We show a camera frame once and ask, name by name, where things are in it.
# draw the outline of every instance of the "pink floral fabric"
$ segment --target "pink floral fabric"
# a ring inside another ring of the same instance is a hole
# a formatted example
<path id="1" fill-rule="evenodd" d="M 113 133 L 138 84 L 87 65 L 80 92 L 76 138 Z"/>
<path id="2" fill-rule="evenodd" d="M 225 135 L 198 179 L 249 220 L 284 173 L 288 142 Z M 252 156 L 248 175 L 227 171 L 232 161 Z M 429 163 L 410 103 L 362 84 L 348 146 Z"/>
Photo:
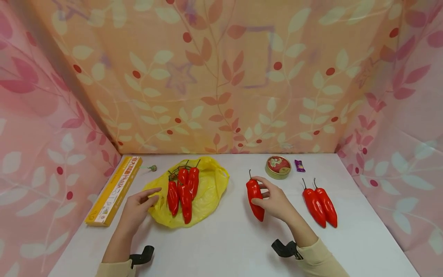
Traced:
<path id="1" fill-rule="evenodd" d="M 442 7 L 405 5 L 399 39 L 367 68 L 375 82 L 337 149 L 423 277 L 443 276 Z"/>
<path id="2" fill-rule="evenodd" d="M 120 155 L 0 1 L 0 276 L 47 276 Z"/>

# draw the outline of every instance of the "fabric wall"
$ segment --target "fabric wall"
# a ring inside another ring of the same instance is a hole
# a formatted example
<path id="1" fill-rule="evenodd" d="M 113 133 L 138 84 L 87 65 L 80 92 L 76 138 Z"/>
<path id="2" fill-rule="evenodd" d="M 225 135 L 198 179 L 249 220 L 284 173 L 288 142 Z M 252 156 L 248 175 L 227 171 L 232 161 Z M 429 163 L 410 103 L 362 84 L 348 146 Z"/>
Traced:
<path id="1" fill-rule="evenodd" d="M 422 1 L 403 12 L 337 149 L 422 277 L 443 276 L 442 7 Z"/>
<path id="2" fill-rule="evenodd" d="M 0 1 L 0 276 L 47 276 L 120 154 Z"/>
<path id="3" fill-rule="evenodd" d="M 389 40 L 379 31 L 398 26 L 402 2 L 33 8 L 122 153 L 333 152 L 361 103 L 362 62 Z"/>

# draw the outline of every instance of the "yellow box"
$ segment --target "yellow box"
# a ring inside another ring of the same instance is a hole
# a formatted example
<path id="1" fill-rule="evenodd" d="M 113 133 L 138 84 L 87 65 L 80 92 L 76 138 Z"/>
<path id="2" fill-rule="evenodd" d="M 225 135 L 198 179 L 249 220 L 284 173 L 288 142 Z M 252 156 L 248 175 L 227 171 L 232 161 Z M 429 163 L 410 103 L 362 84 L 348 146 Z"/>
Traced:
<path id="1" fill-rule="evenodd" d="M 142 162 L 139 156 L 124 158 L 86 217 L 85 223 L 87 225 L 106 227 L 111 225 Z"/>

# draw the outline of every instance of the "tin lid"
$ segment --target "tin lid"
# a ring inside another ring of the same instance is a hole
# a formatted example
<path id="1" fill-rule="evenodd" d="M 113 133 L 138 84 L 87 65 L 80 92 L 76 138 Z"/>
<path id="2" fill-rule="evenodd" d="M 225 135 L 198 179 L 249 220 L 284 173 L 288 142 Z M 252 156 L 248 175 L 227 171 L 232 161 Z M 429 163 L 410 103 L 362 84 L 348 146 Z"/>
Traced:
<path id="1" fill-rule="evenodd" d="M 291 171 L 291 163 L 282 156 L 269 157 L 266 166 L 277 175 L 287 175 Z"/>

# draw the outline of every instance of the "purple candy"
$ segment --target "purple candy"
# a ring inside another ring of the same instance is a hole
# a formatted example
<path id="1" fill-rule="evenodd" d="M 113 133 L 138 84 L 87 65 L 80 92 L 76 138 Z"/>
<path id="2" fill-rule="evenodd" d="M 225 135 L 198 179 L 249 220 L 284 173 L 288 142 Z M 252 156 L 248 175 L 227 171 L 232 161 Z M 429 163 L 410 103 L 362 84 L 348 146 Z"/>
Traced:
<path id="1" fill-rule="evenodd" d="M 298 172 L 306 172 L 306 170 L 304 170 L 303 163 L 301 160 L 294 160 L 294 163 Z"/>

